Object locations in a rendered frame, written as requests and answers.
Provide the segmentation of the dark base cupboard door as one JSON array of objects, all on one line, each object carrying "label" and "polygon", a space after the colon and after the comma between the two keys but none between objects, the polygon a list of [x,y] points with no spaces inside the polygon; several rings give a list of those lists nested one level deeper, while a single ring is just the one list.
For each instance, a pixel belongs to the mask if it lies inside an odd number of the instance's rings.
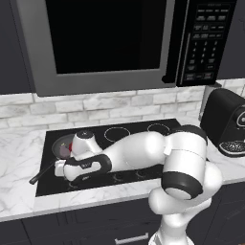
[{"label": "dark base cupboard door", "polygon": [[0,245],[31,245],[20,220],[0,222]]},{"label": "dark base cupboard door", "polygon": [[195,245],[245,245],[245,182],[224,185],[187,234]]}]

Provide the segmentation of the purple eggplant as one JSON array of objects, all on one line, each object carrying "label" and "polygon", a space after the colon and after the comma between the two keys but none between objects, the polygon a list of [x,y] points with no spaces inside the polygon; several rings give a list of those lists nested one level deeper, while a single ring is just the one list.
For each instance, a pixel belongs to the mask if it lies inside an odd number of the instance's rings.
[{"label": "purple eggplant", "polygon": [[63,146],[60,150],[59,150],[59,154],[61,156],[62,159],[67,159],[70,157],[70,150],[68,148],[66,148],[65,146]]}]

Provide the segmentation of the black glass hob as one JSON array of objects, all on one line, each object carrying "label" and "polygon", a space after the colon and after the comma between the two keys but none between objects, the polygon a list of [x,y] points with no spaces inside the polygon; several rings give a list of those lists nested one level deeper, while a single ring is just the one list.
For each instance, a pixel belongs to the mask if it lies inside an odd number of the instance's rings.
[{"label": "black glass hob", "polygon": [[[186,132],[196,134],[202,139],[207,140],[207,135],[201,128],[189,124],[181,125],[176,119],[92,126],[82,129],[82,132],[92,134],[95,137],[96,143],[101,149],[106,149],[108,146],[111,146],[124,137],[145,131],[158,132],[163,136],[175,136],[177,133]],[[55,157],[52,152],[53,143],[62,136],[69,134],[74,134],[75,136],[76,133],[78,133],[78,129],[55,130],[46,133],[40,170],[47,166]],[[137,170],[141,171],[145,175],[145,178],[137,178]],[[122,181],[116,182],[113,179],[114,174],[118,174],[122,178]],[[161,164],[132,170],[98,172],[97,174],[90,173],[84,180],[80,179],[77,182],[70,182],[65,177],[56,177],[55,165],[53,165],[37,181],[36,195],[45,196],[68,191],[115,186],[157,178],[161,179],[161,186],[163,189],[189,189],[191,197],[196,197],[203,192],[202,183],[199,180],[194,179],[190,173],[185,173],[183,170],[180,172],[177,172],[176,170],[164,171],[164,167]]]}]

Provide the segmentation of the black coffee machine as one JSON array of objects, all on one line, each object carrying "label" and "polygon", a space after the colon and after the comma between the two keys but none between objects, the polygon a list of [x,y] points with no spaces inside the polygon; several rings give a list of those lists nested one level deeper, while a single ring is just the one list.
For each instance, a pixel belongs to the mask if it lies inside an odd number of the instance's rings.
[{"label": "black coffee machine", "polygon": [[245,99],[219,88],[207,100],[200,127],[220,153],[245,157]]}]

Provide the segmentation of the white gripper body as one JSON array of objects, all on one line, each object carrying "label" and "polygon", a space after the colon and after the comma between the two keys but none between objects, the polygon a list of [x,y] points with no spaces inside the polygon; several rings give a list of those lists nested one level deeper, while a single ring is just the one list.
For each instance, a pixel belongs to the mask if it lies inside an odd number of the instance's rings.
[{"label": "white gripper body", "polygon": [[55,176],[56,177],[64,177],[64,164],[65,160],[57,160],[55,162]]}]

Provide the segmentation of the dark wall cupboard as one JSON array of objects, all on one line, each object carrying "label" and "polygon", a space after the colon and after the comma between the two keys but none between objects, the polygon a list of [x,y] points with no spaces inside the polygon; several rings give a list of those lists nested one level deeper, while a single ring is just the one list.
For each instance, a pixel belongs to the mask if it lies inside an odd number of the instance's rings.
[{"label": "dark wall cupboard", "polygon": [[217,78],[245,78],[245,0],[236,2]]},{"label": "dark wall cupboard", "polygon": [[0,0],[0,95],[33,92],[16,0]]}]

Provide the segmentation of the black frying pan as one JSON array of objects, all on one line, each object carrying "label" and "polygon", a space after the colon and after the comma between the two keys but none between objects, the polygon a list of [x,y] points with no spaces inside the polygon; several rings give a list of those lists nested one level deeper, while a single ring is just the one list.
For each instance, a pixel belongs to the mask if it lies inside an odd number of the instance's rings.
[{"label": "black frying pan", "polygon": [[41,169],[36,175],[35,177],[33,177],[29,183],[31,185],[34,185],[40,178],[42,175],[44,175],[54,164],[57,160],[67,160],[67,159],[62,159],[60,154],[59,154],[59,150],[65,146],[66,148],[69,147],[69,143],[71,143],[74,139],[74,134],[69,134],[69,135],[65,135],[62,136],[60,138],[58,138],[52,145],[52,152],[55,155],[55,157],[50,161],[50,163],[45,166],[43,169]]}]

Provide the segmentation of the steel and black microwave oven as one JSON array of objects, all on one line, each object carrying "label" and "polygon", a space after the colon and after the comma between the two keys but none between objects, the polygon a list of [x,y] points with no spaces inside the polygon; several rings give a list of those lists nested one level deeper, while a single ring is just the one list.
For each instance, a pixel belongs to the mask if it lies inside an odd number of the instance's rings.
[{"label": "steel and black microwave oven", "polygon": [[39,97],[215,83],[237,0],[188,0],[164,84],[175,0],[16,0]]}]

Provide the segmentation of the dark drawer front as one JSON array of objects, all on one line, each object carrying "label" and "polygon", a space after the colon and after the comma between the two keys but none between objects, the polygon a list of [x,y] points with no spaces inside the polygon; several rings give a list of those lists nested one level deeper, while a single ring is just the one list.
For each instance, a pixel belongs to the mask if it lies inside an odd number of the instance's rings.
[{"label": "dark drawer front", "polygon": [[147,200],[139,199],[25,218],[23,225],[32,245],[92,245],[153,234],[160,220]]}]

